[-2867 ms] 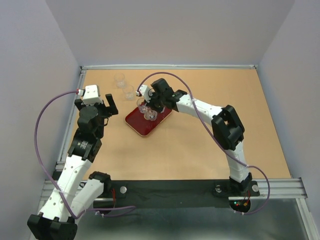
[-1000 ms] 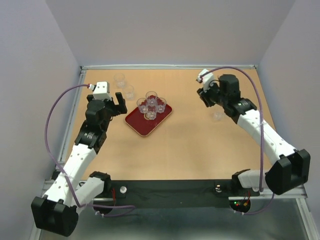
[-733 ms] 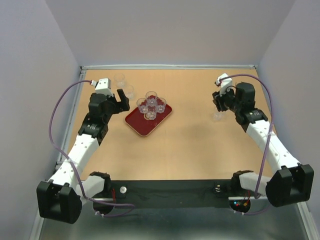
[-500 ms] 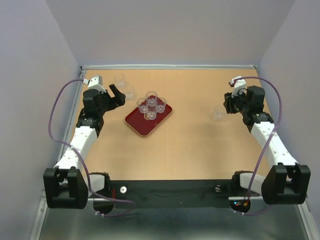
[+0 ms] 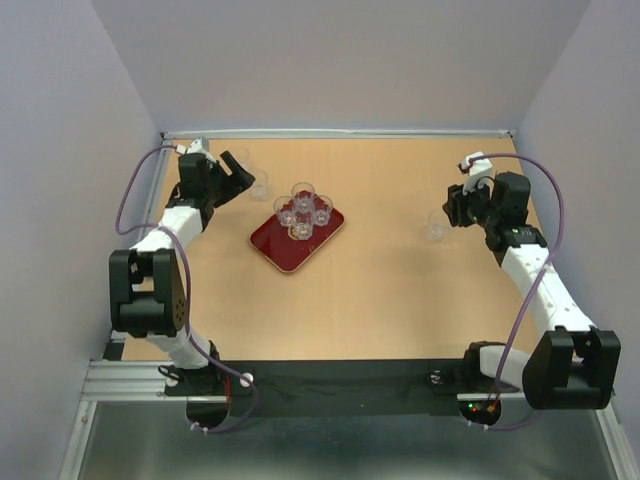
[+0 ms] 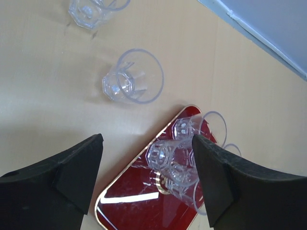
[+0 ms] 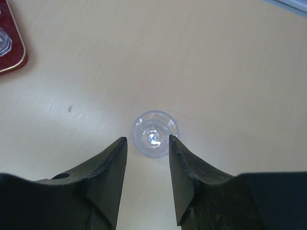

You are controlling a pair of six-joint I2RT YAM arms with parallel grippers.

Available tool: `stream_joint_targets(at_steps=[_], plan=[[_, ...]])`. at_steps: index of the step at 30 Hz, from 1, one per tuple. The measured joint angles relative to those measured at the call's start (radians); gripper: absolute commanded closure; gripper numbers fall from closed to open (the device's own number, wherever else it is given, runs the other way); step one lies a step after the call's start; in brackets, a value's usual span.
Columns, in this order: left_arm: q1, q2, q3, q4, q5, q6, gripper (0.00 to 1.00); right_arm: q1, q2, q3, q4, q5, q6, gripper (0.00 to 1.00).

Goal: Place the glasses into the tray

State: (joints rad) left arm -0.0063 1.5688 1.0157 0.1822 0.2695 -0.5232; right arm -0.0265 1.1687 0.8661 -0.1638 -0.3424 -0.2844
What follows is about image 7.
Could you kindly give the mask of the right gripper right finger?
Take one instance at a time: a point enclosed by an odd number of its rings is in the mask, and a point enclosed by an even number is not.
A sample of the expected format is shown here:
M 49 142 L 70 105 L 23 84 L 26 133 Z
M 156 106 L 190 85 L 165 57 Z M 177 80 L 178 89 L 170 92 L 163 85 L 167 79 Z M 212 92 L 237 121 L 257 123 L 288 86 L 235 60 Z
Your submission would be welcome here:
M 304 230 L 306 172 L 229 175 L 169 137 L 177 225 L 183 230 Z

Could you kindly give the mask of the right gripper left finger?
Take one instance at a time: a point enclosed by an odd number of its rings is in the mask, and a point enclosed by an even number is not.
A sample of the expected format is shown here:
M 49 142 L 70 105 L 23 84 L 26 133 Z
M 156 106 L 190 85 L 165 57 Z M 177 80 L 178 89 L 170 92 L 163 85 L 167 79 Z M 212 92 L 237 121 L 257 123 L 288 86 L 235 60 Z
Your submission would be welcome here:
M 0 175 L 3 230 L 114 230 L 127 163 L 127 139 L 51 179 Z

